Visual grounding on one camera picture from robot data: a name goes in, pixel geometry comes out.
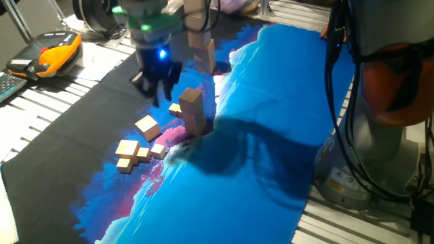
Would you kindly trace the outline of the bare human hand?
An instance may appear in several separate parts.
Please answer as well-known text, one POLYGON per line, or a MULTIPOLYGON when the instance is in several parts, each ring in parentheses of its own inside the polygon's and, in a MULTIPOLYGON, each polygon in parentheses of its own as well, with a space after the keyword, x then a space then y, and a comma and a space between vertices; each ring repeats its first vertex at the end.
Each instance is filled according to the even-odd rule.
MULTIPOLYGON (((326 40, 328 38, 328 28, 329 28, 329 25, 327 24, 322 29, 322 31, 320 33, 321 39, 326 40)), ((347 36, 346 35, 344 36, 343 43, 347 43, 347 36)))

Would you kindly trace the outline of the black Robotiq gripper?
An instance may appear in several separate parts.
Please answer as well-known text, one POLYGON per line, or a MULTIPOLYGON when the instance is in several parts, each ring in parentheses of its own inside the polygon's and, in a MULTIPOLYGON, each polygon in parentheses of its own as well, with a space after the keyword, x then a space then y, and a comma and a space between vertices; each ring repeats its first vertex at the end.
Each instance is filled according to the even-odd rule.
POLYGON ((151 99, 154 107, 159 108, 158 81, 164 79, 165 98, 171 101, 172 90, 182 72, 182 63, 172 60, 170 44, 150 48, 138 47, 137 61, 140 72, 130 79, 130 83, 146 99, 151 99))

